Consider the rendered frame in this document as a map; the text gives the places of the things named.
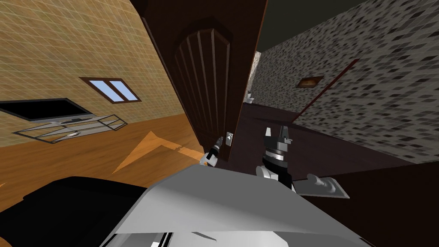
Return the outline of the black flat television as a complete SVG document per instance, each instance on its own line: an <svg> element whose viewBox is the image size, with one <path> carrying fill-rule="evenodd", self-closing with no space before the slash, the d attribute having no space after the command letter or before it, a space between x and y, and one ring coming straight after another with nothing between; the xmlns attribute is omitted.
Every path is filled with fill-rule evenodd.
<svg viewBox="0 0 439 247"><path fill-rule="evenodd" d="M0 111L38 123L95 116L68 98L0 101Z"/></svg>

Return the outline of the glass television stand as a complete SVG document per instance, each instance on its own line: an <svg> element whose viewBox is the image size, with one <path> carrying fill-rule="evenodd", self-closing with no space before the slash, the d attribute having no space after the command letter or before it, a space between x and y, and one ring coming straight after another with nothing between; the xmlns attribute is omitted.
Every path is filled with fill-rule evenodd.
<svg viewBox="0 0 439 247"><path fill-rule="evenodd" d="M60 141L88 136L107 131L117 131L128 123L116 115L70 119L50 122L37 127L14 132L14 134L44 143L55 144Z"/></svg>

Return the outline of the brown framed wall picture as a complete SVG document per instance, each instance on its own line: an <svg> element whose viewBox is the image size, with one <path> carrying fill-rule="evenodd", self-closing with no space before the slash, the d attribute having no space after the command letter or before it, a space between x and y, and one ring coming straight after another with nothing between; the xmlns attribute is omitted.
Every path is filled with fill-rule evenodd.
<svg viewBox="0 0 439 247"><path fill-rule="evenodd" d="M323 78L324 76L302 78L296 88L314 88Z"/></svg>

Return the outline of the brown framed window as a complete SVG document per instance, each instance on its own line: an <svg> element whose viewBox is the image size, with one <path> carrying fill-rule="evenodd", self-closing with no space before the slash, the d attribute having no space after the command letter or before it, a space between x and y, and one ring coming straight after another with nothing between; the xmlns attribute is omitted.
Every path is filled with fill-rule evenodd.
<svg viewBox="0 0 439 247"><path fill-rule="evenodd" d="M79 77L112 104L141 102L141 99L121 78Z"/></svg>

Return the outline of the dark brown door leaf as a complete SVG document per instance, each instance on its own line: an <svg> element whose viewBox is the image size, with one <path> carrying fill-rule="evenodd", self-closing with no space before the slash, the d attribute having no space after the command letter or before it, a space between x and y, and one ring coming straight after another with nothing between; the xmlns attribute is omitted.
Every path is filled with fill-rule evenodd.
<svg viewBox="0 0 439 247"><path fill-rule="evenodd" d="M334 178L348 199L306 200L374 247L439 247L439 161Z"/></svg>
<svg viewBox="0 0 439 247"><path fill-rule="evenodd" d="M236 129L268 0L130 0L204 151Z"/></svg>

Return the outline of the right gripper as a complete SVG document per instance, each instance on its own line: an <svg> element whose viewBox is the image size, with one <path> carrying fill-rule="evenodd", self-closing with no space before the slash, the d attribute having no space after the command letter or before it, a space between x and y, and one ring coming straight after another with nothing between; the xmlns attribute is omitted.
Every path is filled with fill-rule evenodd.
<svg viewBox="0 0 439 247"><path fill-rule="evenodd" d="M280 136L275 137L271 134L271 128L267 127L264 136L264 146L272 150L281 152L288 152L288 145L292 140L289 139L289 130L287 126L281 126Z"/></svg>

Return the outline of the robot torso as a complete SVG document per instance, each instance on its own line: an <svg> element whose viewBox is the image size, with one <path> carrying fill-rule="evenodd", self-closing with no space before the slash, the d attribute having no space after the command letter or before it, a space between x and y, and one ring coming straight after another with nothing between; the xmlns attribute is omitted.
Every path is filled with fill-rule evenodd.
<svg viewBox="0 0 439 247"><path fill-rule="evenodd" d="M371 247L276 180L198 164L149 187L111 233L169 233L168 247Z"/></svg>

